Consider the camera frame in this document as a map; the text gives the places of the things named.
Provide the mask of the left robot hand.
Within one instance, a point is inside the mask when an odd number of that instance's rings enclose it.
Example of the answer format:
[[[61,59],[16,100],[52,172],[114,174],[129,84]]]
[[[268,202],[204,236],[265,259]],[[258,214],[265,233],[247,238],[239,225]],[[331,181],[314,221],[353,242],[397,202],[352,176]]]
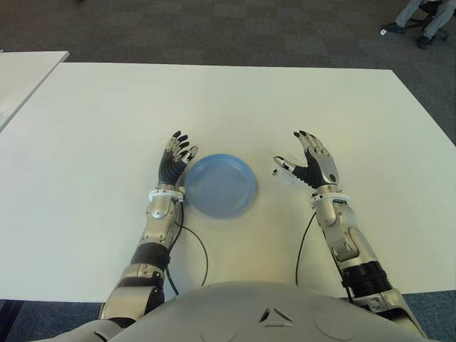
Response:
[[[190,146],[188,135],[180,130],[167,141],[158,170],[159,189],[175,187],[181,175],[195,158],[198,152],[196,145]]]

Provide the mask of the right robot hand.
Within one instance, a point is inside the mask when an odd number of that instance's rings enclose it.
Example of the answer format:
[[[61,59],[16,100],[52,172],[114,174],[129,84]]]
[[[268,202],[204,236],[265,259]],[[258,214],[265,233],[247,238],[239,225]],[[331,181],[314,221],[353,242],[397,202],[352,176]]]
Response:
[[[294,136],[301,143],[307,166],[295,165],[281,156],[274,157],[276,164],[313,189],[324,185],[337,185],[339,177],[336,164],[321,141],[303,130],[294,132]]]

